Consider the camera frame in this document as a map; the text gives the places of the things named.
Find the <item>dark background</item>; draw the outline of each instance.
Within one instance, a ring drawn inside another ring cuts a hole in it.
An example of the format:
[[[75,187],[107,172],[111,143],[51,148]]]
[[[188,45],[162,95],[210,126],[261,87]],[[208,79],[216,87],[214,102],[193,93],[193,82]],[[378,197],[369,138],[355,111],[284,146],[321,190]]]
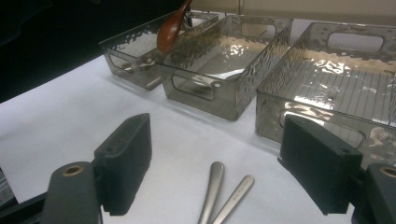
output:
[[[3,5],[0,21],[5,19],[5,14],[13,15],[4,5],[17,2],[0,0],[0,6]],[[51,3],[51,7],[26,20],[16,38],[0,45],[0,103],[102,55],[100,41],[177,10],[183,1],[100,0],[95,4],[89,0],[52,0]]]

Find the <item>silver spoon handle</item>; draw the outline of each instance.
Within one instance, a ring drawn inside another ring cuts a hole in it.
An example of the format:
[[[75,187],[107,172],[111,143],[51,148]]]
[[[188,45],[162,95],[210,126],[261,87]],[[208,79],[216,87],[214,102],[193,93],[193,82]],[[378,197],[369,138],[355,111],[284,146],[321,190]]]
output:
[[[205,202],[202,207],[201,215],[198,224],[207,224],[212,215],[213,207],[215,206],[216,199],[218,198],[221,181],[224,176],[224,165],[215,161],[210,166],[210,177],[207,185]]]
[[[233,191],[233,194],[228,199],[227,203],[221,208],[218,216],[213,221],[213,224],[220,224],[233,211],[236,205],[242,200],[245,194],[254,183],[254,178],[251,175],[245,176],[238,187]]]

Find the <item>spoon handle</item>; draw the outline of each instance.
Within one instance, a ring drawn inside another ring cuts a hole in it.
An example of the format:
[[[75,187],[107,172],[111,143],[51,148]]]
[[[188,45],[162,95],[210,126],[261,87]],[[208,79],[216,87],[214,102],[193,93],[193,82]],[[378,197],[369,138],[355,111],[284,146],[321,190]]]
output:
[[[198,224],[207,224],[209,222],[209,219],[212,215],[213,207],[215,206],[216,199],[218,198],[223,176],[224,165],[219,161],[213,162],[210,166],[209,183],[207,185],[205,202],[202,207]]]
[[[242,200],[245,194],[254,183],[254,178],[251,175],[245,176],[239,183],[238,187],[233,191],[233,194],[228,199],[227,203],[221,208],[218,216],[213,221],[213,224],[220,224],[233,211],[236,205]]]

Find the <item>white table surface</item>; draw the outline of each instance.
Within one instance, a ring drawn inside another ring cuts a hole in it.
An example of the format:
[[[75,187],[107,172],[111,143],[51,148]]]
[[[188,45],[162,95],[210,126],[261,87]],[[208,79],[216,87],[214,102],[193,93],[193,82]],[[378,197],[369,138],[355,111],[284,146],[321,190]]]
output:
[[[308,21],[293,24],[292,41]],[[111,75],[103,56],[0,104],[0,167],[21,203],[47,191],[50,175],[93,152],[125,120],[150,113],[152,160],[129,213],[111,223],[196,223],[210,165],[225,175],[214,215],[245,175],[255,183],[225,223],[351,223],[323,216],[276,160],[280,144],[255,134],[256,99],[238,121],[168,100]]]

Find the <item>plastic container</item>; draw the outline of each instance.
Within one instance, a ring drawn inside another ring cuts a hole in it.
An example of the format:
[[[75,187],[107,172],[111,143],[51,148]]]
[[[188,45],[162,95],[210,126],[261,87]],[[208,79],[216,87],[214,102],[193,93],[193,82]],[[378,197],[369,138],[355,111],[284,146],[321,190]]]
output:
[[[169,99],[236,120],[286,53],[292,20],[227,16],[159,63]]]
[[[162,16],[120,35],[99,43],[113,75],[152,90],[161,84],[156,62],[161,59],[157,50],[157,34],[172,15]],[[188,12],[184,18],[176,46],[199,34],[219,20],[217,14]]]
[[[303,116],[360,150],[362,167],[396,164],[396,29],[311,23],[258,88],[256,132],[281,142]]]

